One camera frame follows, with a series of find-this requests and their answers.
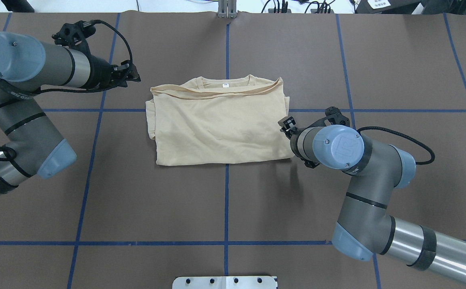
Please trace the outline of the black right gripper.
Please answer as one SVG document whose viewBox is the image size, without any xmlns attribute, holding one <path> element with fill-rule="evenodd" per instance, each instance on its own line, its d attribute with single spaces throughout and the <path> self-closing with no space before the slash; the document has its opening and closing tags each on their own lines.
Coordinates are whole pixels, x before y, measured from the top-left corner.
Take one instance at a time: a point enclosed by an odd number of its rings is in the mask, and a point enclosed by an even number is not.
<svg viewBox="0 0 466 289">
<path fill-rule="evenodd" d="M 286 116 L 278 121 L 280 126 L 280 131 L 288 138 L 289 140 L 297 141 L 300 129 L 296 126 L 296 121 L 292 116 Z"/>
</svg>

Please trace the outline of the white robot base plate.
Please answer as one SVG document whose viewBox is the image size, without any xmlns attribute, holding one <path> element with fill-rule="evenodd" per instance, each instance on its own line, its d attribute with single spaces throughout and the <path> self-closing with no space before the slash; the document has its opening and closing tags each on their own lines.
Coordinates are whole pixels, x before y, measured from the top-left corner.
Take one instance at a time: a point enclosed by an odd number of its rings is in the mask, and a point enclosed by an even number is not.
<svg viewBox="0 0 466 289">
<path fill-rule="evenodd" d="M 255 276 L 201 276 L 175 278 L 173 289 L 277 289 L 277 277 Z"/>
</svg>

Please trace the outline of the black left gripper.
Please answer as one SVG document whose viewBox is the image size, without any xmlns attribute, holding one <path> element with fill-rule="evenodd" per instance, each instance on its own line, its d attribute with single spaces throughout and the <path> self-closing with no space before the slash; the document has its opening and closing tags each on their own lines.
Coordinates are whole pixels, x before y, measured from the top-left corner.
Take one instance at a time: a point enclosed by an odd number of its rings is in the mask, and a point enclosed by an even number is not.
<svg viewBox="0 0 466 289">
<path fill-rule="evenodd" d="M 110 66 L 110 79 L 107 83 L 107 89 L 117 87 L 128 87 L 128 81 L 141 82 L 140 74 L 132 60 L 125 60 L 120 65 Z"/>
</svg>

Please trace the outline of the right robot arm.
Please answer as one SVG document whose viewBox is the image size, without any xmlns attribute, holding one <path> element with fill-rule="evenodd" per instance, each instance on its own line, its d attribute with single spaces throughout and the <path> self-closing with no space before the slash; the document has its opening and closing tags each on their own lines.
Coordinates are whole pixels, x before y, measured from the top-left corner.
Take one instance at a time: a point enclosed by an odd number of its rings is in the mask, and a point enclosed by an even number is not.
<svg viewBox="0 0 466 289">
<path fill-rule="evenodd" d="M 340 112 L 306 128 L 297 127 L 291 116 L 278 124 L 305 166 L 323 165 L 351 177 L 332 238 L 338 251 L 360 261 L 390 256 L 466 284 L 465 241 L 387 214 L 393 190 L 415 176 L 411 154 L 351 128 Z"/>
</svg>

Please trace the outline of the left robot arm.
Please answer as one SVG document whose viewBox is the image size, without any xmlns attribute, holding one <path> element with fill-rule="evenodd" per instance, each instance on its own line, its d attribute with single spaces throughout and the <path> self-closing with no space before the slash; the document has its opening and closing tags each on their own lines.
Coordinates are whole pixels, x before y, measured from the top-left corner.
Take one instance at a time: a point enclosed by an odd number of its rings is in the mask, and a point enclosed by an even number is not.
<svg viewBox="0 0 466 289">
<path fill-rule="evenodd" d="M 141 77 L 132 56 L 119 65 L 91 54 L 87 38 L 95 28 L 64 26 L 48 44 L 29 35 L 0 32 L 0 196 L 25 180 L 43 179 L 71 166 L 77 155 L 35 97 L 51 92 L 100 93 L 127 87 Z"/>
</svg>

